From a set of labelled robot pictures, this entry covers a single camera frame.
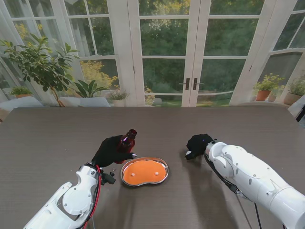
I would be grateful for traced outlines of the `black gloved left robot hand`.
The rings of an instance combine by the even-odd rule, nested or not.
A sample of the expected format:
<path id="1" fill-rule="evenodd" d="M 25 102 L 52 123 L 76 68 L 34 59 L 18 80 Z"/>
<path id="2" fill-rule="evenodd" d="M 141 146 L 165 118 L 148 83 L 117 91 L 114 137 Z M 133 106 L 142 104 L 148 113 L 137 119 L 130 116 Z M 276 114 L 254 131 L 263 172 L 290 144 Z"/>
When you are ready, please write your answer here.
<path id="1" fill-rule="evenodd" d="M 91 164 L 96 167 L 107 167 L 112 163 L 123 162 L 137 157 L 135 153 L 120 153 L 117 146 L 122 135 L 112 136 L 103 140 L 101 146 L 93 157 Z"/>

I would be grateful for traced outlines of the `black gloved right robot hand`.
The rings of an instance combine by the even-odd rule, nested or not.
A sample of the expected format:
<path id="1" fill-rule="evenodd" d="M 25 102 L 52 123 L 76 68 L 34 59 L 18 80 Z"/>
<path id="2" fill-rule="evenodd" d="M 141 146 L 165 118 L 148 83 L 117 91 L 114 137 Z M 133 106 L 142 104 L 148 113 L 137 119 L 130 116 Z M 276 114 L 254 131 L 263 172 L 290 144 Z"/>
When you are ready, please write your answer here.
<path id="1" fill-rule="evenodd" d="M 187 142 L 187 153 L 185 156 L 186 160 L 195 159 L 198 156 L 204 154 L 209 143 L 215 139 L 211 138 L 208 134 L 193 135 Z"/>

